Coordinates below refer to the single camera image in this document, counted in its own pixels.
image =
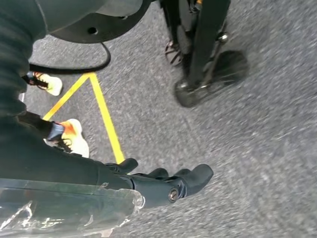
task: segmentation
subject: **orange sneaker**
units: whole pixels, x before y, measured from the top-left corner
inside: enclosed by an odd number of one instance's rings
[[[47,86],[38,86],[40,89],[45,90],[46,92],[53,96],[58,96],[63,89],[63,82],[60,78],[52,77],[45,73],[33,72],[33,76],[38,81],[45,83]]]
[[[60,124],[63,126],[65,130],[62,134],[62,140],[58,143],[59,146],[63,147],[66,152],[89,158],[89,146],[82,137],[82,128],[78,120],[69,119]]]

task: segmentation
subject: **metal screw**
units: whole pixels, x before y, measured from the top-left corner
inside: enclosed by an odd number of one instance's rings
[[[223,43],[223,44],[227,43],[228,40],[229,40],[229,36],[226,32],[221,33],[218,37],[218,41],[220,41],[220,43]]]
[[[178,190],[172,188],[168,194],[168,200],[170,202],[175,202],[178,198]]]

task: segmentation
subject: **prosthetic finger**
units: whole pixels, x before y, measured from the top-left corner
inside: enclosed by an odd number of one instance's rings
[[[118,172],[120,174],[128,174],[132,172],[134,169],[137,167],[139,164],[137,161],[133,158],[128,158],[124,160],[122,163],[118,164],[106,164],[109,170],[113,172]]]

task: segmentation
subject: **black prosthetic hand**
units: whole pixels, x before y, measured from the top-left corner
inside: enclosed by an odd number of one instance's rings
[[[182,169],[170,177],[165,169],[158,168],[149,174],[128,173],[137,167],[130,158],[118,164],[106,164],[112,173],[128,182],[131,189],[145,197],[146,208],[174,203],[180,198],[195,194],[206,186],[214,175],[208,165],[201,164],[193,170]]]

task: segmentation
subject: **shoe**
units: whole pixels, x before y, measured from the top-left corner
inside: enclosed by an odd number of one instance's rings
[[[39,81],[38,83],[35,82],[35,84],[40,89],[45,90],[53,96],[59,96],[62,92],[63,82],[58,77],[51,77],[48,74],[38,72],[33,72],[33,76]]]
[[[78,120],[69,119],[61,122],[60,125],[65,128],[57,145],[66,152],[82,155],[89,158],[89,146],[82,137],[82,128]]]

